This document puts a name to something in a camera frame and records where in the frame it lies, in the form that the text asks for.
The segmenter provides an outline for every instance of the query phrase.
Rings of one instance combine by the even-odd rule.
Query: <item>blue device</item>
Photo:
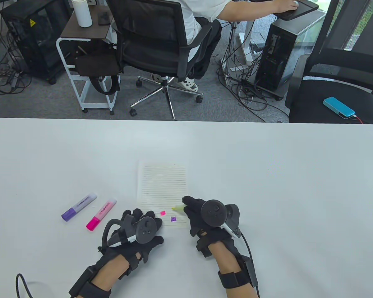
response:
[[[348,108],[345,104],[339,101],[337,98],[329,97],[323,101],[323,104],[330,108],[333,112],[339,115],[343,119],[351,118],[355,115],[355,111]]]

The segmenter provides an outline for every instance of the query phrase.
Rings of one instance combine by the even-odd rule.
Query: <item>person's left hand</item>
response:
[[[146,214],[143,215],[142,211],[140,209],[135,209],[133,213],[131,214],[130,210],[126,210],[123,213],[123,216],[121,218],[121,221],[124,220],[124,217],[130,214],[134,217],[134,220],[132,223],[136,223],[138,220],[140,220],[143,217],[149,216],[152,217],[155,220],[157,229],[159,230],[162,226],[162,220],[160,218],[155,218],[155,213],[153,211],[148,211]],[[120,229],[115,230],[112,235],[119,232]],[[137,241],[134,242],[128,242],[125,244],[122,244],[118,247],[108,247],[105,243],[107,239],[104,239],[102,241],[102,246],[98,247],[98,250],[103,254],[103,257],[101,258],[102,261],[108,262],[108,260],[112,260],[113,258],[117,257],[118,255],[122,255],[130,264],[130,268],[128,270],[128,274],[132,270],[138,267],[138,262],[142,259],[144,260],[144,263],[148,261],[149,253],[151,250],[158,246],[159,244],[162,244],[164,242],[162,236],[155,236],[151,241],[145,244],[140,244]]]

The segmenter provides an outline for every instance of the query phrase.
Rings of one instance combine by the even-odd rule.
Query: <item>chair seat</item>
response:
[[[327,108],[323,101],[335,97],[353,109],[362,121],[373,124],[373,95],[333,81],[305,80],[290,108],[290,123],[360,123],[354,118],[343,119]]]
[[[123,50],[123,61],[135,68],[154,74],[177,77],[179,55],[172,51],[154,50],[141,45],[126,42]],[[195,59],[187,64],[189,71]]]

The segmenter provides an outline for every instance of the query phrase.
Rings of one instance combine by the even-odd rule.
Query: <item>purple highlighter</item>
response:
[[[93,200],[97,198],[95,193],[90,193],[87,197],[81,200],[79,203],[74,205],[68,211],[61,215],[64,221],[69,221],[73,216],[80,212],[84,207],[90,204]]]

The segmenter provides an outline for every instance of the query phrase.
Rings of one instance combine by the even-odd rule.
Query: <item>pink highlighter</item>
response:
[[[93,231],[116,203],[117,201],[115,199],[107,201],[93,219],[90,220],[86,228]]]

